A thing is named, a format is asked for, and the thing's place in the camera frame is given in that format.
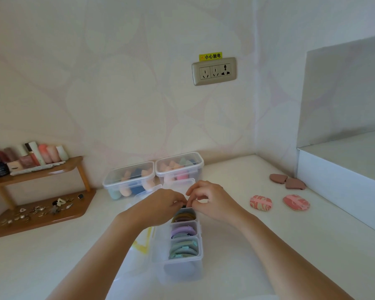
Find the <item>wall socket panel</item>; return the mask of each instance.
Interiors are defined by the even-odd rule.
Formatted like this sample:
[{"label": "wall socket panel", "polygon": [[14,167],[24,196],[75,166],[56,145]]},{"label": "wall socket panel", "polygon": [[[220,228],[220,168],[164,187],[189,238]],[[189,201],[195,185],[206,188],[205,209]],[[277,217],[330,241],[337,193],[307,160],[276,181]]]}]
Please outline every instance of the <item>wall socket panel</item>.
[{"label": "wall socket panel", "polygon": [[207,85],[235,80],[236,58],[196,62],[191,65],[194,85]]}]

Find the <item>person's left hand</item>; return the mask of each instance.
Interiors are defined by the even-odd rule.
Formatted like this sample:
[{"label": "person's left hand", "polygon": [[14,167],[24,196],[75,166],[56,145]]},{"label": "person's left hand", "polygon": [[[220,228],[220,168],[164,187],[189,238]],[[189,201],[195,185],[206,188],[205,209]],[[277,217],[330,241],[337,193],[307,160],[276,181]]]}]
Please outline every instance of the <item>person's left hand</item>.
[{"label": "person's left hand", "polygon": [[142,229],[164,224],[175,213],[186,205],[183,194],[173,190],[160,188],[147,198],[125,211],[134,221],[142,225]]}]

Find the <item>wooden shelf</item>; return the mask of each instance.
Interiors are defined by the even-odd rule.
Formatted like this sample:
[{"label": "wooden shelf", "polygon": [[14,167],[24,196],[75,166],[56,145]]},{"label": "wooden shelf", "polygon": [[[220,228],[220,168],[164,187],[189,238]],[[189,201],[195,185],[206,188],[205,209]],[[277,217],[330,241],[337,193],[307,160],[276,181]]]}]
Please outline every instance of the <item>wooden shelf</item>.
[{"label": "wooden shelf", "polygon": [[[48,168],[46,170],[34,171],[28,174],[22,174],[17,176],[4,176],[0,177],[0,195],[3,200],[8,205],[9,209],[6,210],[4,213],[0,215],[0,237],[24,232],[26,230],[32,230],[37,227],[42,227],[50,224],[54,224],[57,222],[62,222],[70,219],[74,219],[80,216],[83,216],[90,205],[91,200],[93,199],[96,190],[91,190],[89,181],[87,180],[85,171],[82,166],[83,157],[73,157],[68,159],[64,164],[59,166],[54,166],[52,168]],[[50,214],[49,211],[53,207],[53,202],[57,200],[59,197],[54,197],[50,199],[45,199],[37,202],[32,202],[28,204],[24,204],[21,206],[17,206],[13,199],[11,198],[10,194],[7,192],[5,188],[7,185],[15,184],[19,182],[34,180],[38,178],[53,176],[56,174],[65,173],[67,171],[71,171],[75,169],[75,167],[79,171],[79,175],[85,185],[85,191],[79,191],[73,194],[67,194],[63,196],[59,196],[63,200],[72,199],[72,201],[68,201],[66,204],[62,205],[60,208],[60,212],[58,214]],[[79,199],[78,195],[83,194],[84,198]],[[72,204],[71,207],[68,209],[65,208],[66,206]],[[37,213],[31,212],[31,209],[34,207],[44,207],[44,211],[40,211]],[[20,212],[21,208],[25,208],[25,212]],[[17,219],[21,215],[25,215],[24,219]],[[12,220],[12,223],[8,224],[5,221]]]},{"label": "wooden shelf", "polygon": [[83,158],[84,157],[82,156],[69,158],[64,164],[61,164],[59,166],[54,166],[46,170],[33,171],[28,174],[22,174],[22,175],[16,175],[16,176],[7,175],[4,177],[0,177],[0,186],[6,186],[10,184],[53,176],[56,174],[61,174],[67,171],[71,171],[82,162]]}]

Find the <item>clear plastic container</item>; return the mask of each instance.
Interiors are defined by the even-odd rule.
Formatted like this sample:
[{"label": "clear plastic container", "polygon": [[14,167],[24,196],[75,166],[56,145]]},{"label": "clear plastic container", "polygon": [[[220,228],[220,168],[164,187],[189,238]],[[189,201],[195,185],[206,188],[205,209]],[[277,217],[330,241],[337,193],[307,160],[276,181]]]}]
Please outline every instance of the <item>clear plastic container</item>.
[{"label": "clear plastic container", "polygon": [[103,180],[103,187],[117,200],[150,190],[155,186],[154,177],[154,162],[148,161],[111,170]]},{"label": "clear plastic container", "polygon": [[[185,193],[188,188],[195,183],[194,179],[186,179],[174,181],[166,185],[167,188]],[[144,191],[135,196],[127,208],[133,206],[137,202],[143,200],[154,191],[164,188],[162,185],[157,185],[149,191]],[[195,214],[193,209],[182,208],[180,212],[189,210]],[[136,239],[134,245],[130,248],[125,260],[118,272],[115,280],[125,278],[125,276],[136,276],[146,271],[153,271],[158,280],[163,285],[174,284],[183,281],[199,280],[203,277],[203,242],[201,239],[200,220],[196,218],[192,221],[167,223],[151,228],[151,231],[144,230],[139,236],[141,239]],[[196,231],[195,236],[185,236],[176,239],[171,238],[171,231],[181,226],[191,226]],[[173,244],[182,241],[195,241],[198,244],[198,255],[195,257],[185,257],[177,259],[169,259],[170,248]]]},{"label": "clear plastic container", "polygon": [[203,166],[203,158],[194,151],[157,160],[155,174],[160,177],[161,184],[188,178],[198,181],[201,179]]}]

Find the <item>forearm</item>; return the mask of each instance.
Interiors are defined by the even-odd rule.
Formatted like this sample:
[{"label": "forearm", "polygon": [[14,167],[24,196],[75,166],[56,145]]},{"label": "forearm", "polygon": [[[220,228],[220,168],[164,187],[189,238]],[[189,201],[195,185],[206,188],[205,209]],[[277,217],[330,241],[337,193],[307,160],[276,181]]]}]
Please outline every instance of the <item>forearm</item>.
[{"label": "forearm", "polygon": [[250,242],[281,299],[351,299],[251,213],[242,210],[233,225]]},{"label": "forearm", "polygon": [[133,241],[144,229],[127,212],[119,214],[47,300],[105,299]]}]

